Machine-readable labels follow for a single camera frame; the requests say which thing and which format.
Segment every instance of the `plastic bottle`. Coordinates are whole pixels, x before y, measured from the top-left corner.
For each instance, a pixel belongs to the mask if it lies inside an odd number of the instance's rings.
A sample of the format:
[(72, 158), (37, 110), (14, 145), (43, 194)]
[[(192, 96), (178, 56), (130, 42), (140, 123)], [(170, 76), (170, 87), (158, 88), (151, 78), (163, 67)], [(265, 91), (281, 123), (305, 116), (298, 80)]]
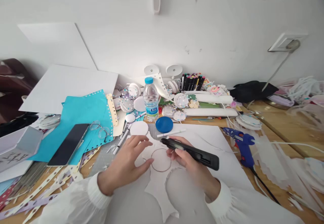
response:
[(159, 118), (159, 94), (153, 85), (153, 78), (145, 78), (143, 97), (146, 107), (146, 119), (155, 122)]

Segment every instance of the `wooden desk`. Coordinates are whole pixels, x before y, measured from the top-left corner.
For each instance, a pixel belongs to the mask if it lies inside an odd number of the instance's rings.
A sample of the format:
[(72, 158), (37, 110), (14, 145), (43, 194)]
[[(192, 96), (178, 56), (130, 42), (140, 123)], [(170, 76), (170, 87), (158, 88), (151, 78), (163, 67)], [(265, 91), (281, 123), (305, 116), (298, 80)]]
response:
[[(183, 123), (187, 123), (187, 124), (200, 124), (198, 121), (192, 120), (192, 118), (187, 118)], [(226, 124), (226, 120), (222, 119), (222, 120), (214, 120), (213, 122), (201, 122), (201, 124), (204, 125), (214, 125), (214, 126), (219, 126), (219, 127), (227, 127)], [(274, 133), (272, 132), (267, 126), (263, 126), (263, 130), (266, 133), (267, 137), (269, 138), (269, 140), (271, 141), (280, 141), (280, 138)], [(230, 144), (230, 138), (226, 137), (228, 143)], [(299, 155), (296, 151), (294, 151), (294, 149), (292, 149), (289, 146), (283, 145), (282, 146), (285, 154), (287, 154), (288, 156), (290, 156), (291, 158), (294, 157), (298, 157), (301, 158), (301, 155)], [(84, 176), (84, 178), (86, 178), (91, 169), (89, 169), (90, 166), (92, 166), (92, 164), (96, 161), (96, 158), (98, 156), (99, 151), (90, 159), (90, 161), (81, 168), (81, 173)], [(236, 153), (236, 156), (238, 158), (238, 160), (240, 160), (240, 154)], [(49, 173), (44, 174), (42, 176), (41, 179), (39, 179), (35, 185), (35, 187), (33, 188), (32, 191), (34, 191), (36, 188), (39, 187), (39, 185), (53, 172), (54, 168), (51, 169), (49, 171)], [(261, 190), (258, 188), (258, 186), (255, 183), (254, 180), (254, 176), (251, 173), (251, 171), (247, 168), (243, 168), (243, 170), (245, 171), (246, 175), (248, 176), (249, 180), (251, 181), (252, 185), (254, 186), (254, 188), (259, 191), (261, 193)], [(285, 190), (280, 189), (278, 186), (274, 185), (270, 180), (267, 179), (267, 177), (262, 173), (261, 169), (256, 166), (256, 171), (258, 173), (258, 175), (260, 176), (260, 178), (263, 180), (263, 182), (268, 186), (268, 188), (271, 190), (271, 192), (275, 195), (275, 197), (278, 199), (278, 201), (281, 203), (281, 205), (288, 209), (289, 211), (291, 211), (292, 213), (298, 215), (305, 223), (322, 223), (314, 214), (313, 211), (304, 208), (304, 211), (298, 211), (295, 207), (290, 206), (290, 202), (288, 200), (288, 194), (286, 193)], [(50, 181), (47, 186), (44, 188), (44, 190), (46, 188), (48, 188), (51, 184), (54, 183), (54, 180)], [(318, 194), (318, 196), (320, 197), (320, 199), (324, 202), (324, 196), (321, 194)], [(3, 211), (6, 211), (14, 206), (19, 205), (25, 198), (27, 197), (27, 195), (25, 196), (21, 196), (18, 198), (17, 202), (15, 204), (13, 204), (13, 201), (10, 202), (9, 205), (7, 205)], [(41, 215), (42, 209), (44, 208), (44, 206), (42, 206), (37, 213), (33, 216), (33, 218), (31, 220), (34, 220), (35, 218), (39, 217)], [(13, 224), (21, 224), (27, 217), (28, 215), (25, 215), (24, 213), (19, 213), (17, 215), (14, 215), (12, 217), (9, 217), (7, 219), (1, 220), (0, 224), (5, 224), (5, 223), (13, 223)]]
[[(287, 115), (286, 110), (272, 107), (263, 101), (255, 101), (249, 109), (259, 112), (255, 115), (282, 139), (281, 142), (304, 143), (324, 150), (324, 133), (304, 127), (293, 117)], [(311, 147), (290, 146), (303, 157), (324, 160), (324, 154)]]

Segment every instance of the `blue lid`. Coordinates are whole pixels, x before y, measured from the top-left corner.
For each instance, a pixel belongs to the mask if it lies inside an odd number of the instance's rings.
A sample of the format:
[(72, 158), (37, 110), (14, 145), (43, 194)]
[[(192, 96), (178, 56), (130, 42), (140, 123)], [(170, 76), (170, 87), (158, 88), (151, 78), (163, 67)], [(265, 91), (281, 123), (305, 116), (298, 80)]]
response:
[(152, 83), (153, 83), (153, 78), (152, 77), (145, 78), (145, 84), (152, 84)]
[(155, 123), (156, 129), (161, 133), (168, 133), (173, 128), (173, 122), (168, 117), (160, 117)]

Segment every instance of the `white sleeve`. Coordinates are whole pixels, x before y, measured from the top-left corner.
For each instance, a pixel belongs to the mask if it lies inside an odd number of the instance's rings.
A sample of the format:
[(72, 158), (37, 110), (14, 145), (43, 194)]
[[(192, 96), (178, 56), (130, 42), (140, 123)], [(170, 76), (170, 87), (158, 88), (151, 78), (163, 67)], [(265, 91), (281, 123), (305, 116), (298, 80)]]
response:
[(217, 224), (304, 223), (256, 190), (229, 188), (222, 181), (220, 184), (220, 193), (215, 201), (210, 203), (208, 197), (205, 198)]
[(112, 197), (101, 193), (98, 174), (80, 182), (73, 182), (45, 206), (32, 224), (86, 224), (104, 223)]

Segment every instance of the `hand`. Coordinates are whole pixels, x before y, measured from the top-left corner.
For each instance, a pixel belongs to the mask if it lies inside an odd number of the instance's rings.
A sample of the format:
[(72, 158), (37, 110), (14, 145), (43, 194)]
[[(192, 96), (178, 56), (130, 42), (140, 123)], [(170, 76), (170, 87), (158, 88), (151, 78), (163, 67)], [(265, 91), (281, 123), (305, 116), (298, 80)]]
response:
[(144, 135), (133, 135), (126, 140), (111, 165), (106, 171), (99, 173), (100, 191), (104, 195), (112, 196), (115, 189), (134, 182), (145, 173), (154, 159), (148, 159), (139, 167), (135, 167), (135, 160), (147, 146), (151, 145), (152, 143)]
[[(170, 136), (170, 138), (192, 146), (192, 144), (183, 137), (173, 135)], [(175, 149), (175, 151), (173, 151), (172, 149), (167, 149), (166, 153), (171, 160), (176, 160), (187, 169), (196, 185), (204, 190), (211, 201), (214, 201), (218, 197), (220, 182), (211, 175), (206, 166), (194, 160), (191, 155), (184, 150)]]

